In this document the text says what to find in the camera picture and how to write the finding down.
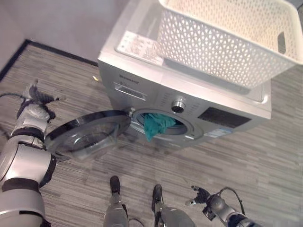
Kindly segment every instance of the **floor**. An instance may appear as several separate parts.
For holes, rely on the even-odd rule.
[[[109,179],[118,175],[129,216],[145,226],[153,224],[151,194],[156,183],[163,186],[165,203],[184,210],[197,226],[222,225],[219,220],[210,222],[201,205],[184,205],[195,197],[191,185],[212,193],[233,187],[248,217],[266,227],[303,226],[302,75],[303,67],[297,67],[272,80],[272,119],[247,132],[178,151],[129,142],[122,136],[115,149],[97,160],[59,163],[52,181],[41,189],[47,220],[53,227],[102,226]],[[38,79],[42,91],[65,96],[64,101],[49,105],[57,114],[50,132],[76,117],[111,109],[102,82],[93,76],[99,78],[97,67],[28,46],[0,90],[22,93]],[[9,132],[19,104],[14,97],[0,101],[0,125]],[[1,148],[4,143],[1,137]],[[240,209],[233,194],[223,195]],[[131,222],[130,226],[139,225]]]

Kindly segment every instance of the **green towel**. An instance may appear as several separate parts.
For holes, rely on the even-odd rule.
[[[144,115],[144,131],[148,141],[157,135],[163,134],[168,127],[174,126],[176,120],[160,113],[146,113]]]

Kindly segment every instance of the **brand logo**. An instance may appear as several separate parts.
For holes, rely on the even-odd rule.
[[[134,80],[134,79],[129,79],[129,78],[125,77],[125,76],[122,76],[121,74],[119,74],[119,77],[122,78],[122,79],[126,79],[126,80],[128,80],[128,81],[131,81],[131,82],[133,82],[133,83],[135,83],[135,84],[139,84],[138,81],[136,81],[136,80]]]

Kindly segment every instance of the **silver washing machine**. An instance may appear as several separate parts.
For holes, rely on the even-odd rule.
[[[157,0],[130,0],[98,57],[114,110],[83,116],[51,132],[45,142],[59,161],[65,155],[89,156],[121,133],[147,142],[146,113],[177,120],[150,142],[173,148],[245,131],[270,119],[270,81],[246,90],[157,56],[160,17]]]

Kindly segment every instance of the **white plastic basket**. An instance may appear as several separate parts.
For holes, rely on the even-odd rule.
[[[284,0],[159,0],[158,54],[246,88],[303,64],[303,35]]]

